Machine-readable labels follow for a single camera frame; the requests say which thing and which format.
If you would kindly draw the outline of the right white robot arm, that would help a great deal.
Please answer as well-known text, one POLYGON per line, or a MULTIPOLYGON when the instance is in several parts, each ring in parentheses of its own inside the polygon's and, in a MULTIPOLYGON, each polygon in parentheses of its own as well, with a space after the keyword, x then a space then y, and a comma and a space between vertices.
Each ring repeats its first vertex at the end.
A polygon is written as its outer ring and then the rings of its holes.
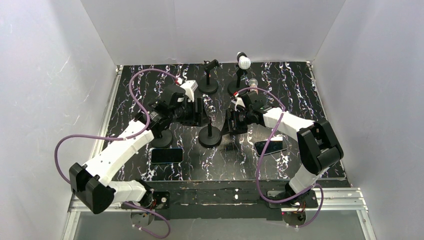
POLYGON ((294 177, 285 186, 285 198, 276 200, 260 193, 260 197, 273 204, 294 200, 311 190, 318 178, 344 157, 343 149, 331 124, 326 120, 314 121, 298 117, 285 111, 284 105, 263 100, 257 88, 245 94, 234 93, 235 107, 225 112, 222 135, 241 135, 249 125, 256 124, 281 132, 297 141, 301 165, 294 177))

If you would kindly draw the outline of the black phone stand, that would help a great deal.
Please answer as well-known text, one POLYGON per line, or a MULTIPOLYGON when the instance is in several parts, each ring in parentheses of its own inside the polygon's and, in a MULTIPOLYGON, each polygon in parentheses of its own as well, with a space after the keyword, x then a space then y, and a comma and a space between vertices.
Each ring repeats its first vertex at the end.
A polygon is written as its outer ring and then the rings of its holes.
POLYGON ((168 148, 173 142, 173 133, 169 130, 163 130, 159 135, 155 136, 150 142, 151 146, 156 149, 168 148))
POLYGON ((199 144, 204 148, 217 147, 222 141, 221 131, 209 122, 198 133, 199 144))

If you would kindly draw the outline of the black phone silver edge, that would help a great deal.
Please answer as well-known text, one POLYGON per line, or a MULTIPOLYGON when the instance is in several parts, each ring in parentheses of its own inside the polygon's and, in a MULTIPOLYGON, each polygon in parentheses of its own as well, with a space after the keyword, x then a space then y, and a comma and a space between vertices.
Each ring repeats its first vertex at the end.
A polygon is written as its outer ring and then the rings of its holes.
MULTIPOLYGON (((267 143, 267 140, 261 140, 261 141, 254 143, 253 147, 254 147, 254 150, 255 150, 256 155, 258 157, 262 154, 266 143, 267 143)), ((282 152, 282 151, 285 151, 287 149, 288 149, 288 145, 283 140, 283 137, 282 136, 275 136, 275 137, 270 139, 268 146, 267 146, 267 148, 264 152, 264 155, 266 156, 266 155, 282 152)))

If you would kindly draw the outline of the black phone stand front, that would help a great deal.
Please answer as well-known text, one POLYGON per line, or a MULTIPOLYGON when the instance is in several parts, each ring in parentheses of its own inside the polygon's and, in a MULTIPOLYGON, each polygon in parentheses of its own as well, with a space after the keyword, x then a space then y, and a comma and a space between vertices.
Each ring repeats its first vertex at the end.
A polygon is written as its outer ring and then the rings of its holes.
POLYGON ((169 130, 163 130, 159 135, 155 136, 150 142, 151 146, 156 149, 168 148, 173 142, 173 133, 169 130))

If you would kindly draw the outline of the black phone blue edge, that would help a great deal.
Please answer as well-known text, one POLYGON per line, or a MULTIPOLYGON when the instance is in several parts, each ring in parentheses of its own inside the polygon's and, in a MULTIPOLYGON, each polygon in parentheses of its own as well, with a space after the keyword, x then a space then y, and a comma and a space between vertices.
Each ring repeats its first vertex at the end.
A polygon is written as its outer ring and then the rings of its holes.
POLYGON ((184 159, 182 148, 154 148, 151 151, 150 162, 152 164, 175 164, 184 159))

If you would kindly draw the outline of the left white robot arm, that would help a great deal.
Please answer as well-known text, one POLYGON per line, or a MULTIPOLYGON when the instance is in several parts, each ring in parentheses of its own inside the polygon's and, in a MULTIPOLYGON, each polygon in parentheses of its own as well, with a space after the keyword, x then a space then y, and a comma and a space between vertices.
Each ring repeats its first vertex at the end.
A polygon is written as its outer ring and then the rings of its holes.
POLYGON ((116 172, 145 145, 156 149, 169 147, 172 123, 202 127, 210 123, 202 101, 195 97, 198 84, 188 80, 180 86, 167 86, 150 106, 149 113, 138 113, 118 140, 83 165, 73 164, 69 180, 73 194, 92 213, 100 214, 111 204, 139 202, 149 206, 153 189, 143 180, 114 181, 116 172))

